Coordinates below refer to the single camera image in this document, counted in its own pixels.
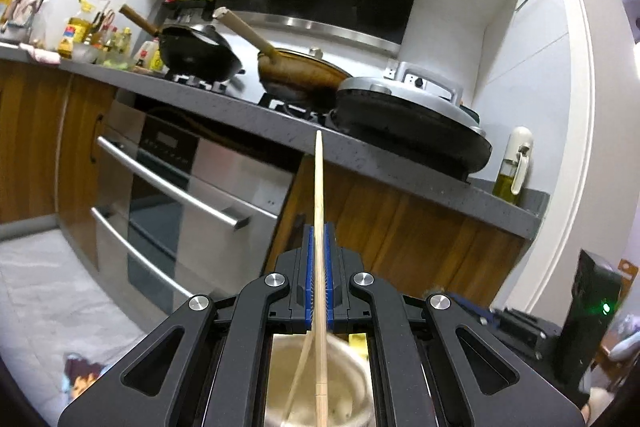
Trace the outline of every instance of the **bottle handle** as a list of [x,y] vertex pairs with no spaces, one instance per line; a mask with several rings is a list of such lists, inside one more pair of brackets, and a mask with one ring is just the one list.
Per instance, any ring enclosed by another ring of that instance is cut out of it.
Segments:
[[518,152],[518,167],[516,168],[516,174],[511,184],[511,194],[514,196],[520,193],[524,178],[529,170],[529,156],[527,156],[527,152]]

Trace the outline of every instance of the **triangular cutout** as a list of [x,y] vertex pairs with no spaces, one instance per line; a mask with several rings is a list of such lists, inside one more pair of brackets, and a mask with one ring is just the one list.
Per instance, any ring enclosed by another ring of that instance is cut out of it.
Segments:
[[498,393],[518,381],[517,373],[471,331],[456,328],[456,335],[483,394]]
[[124,375],[122,383],[147,396],[158,395],[183,335],[184,328],[170,331],[144,359]]

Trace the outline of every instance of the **metal bolt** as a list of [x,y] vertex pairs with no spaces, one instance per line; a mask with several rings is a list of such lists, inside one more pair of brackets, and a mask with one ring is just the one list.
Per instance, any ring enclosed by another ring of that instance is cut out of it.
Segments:
[[284,284],[284,275],[282,273],[270,273],[264,278],[264,282],[267,286],[282,286]]
[[356,273],[353,276],[353,282],[358,286],[369,286],[373,282],[373,276],[368,272]]
[[191,297],[189,301],[189,308],[196,312],[201,312],[207,306],[209,306],[209,299],[204,295],[196,295],[195,297]]
[[431,296],[431,299],[429,299],[429,303],[437,310],[446,310],[447,308],[449,308],[449,306],[451,306],[449,297],[440,294]]

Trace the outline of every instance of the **wooden stick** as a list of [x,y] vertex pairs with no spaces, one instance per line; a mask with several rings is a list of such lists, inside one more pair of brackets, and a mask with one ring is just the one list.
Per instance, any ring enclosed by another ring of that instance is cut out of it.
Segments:
[[305,335],[305,342],[302,344],[302,352],[300,353],[300,359],[298,360],[298,367],[296,367],[296,372],[293,375],[293,381],[291,382],[291,389],[289,389],[289,395],[287,396],[287,401],[284,404],[284,409],[282,411],[282,427],[289,421],[289,416],[291,415],[291,409],[293,407],[293,399],[296,396],[296,391],[300,386],[300,380],[302,379],[302,373],[305,370],[306,362],[309,359],[309,354],[311,354],[311,346],[314,341],[314,332],[307,331]]
[[314,315],[312,331],[316,341],[316,427],[327,427],[329,403],[326,363],[326,283],[324,277],[324,177],[322,133],[316,133],[316,191],[314,197]]

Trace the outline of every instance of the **marble floor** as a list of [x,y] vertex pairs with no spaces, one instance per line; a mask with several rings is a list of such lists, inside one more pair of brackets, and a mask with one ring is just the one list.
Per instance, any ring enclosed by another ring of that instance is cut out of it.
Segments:
[[144,336],[95,283],[60,230],[0,243],[0,355],[51,426],[66,405],[65,353],[114,363]]

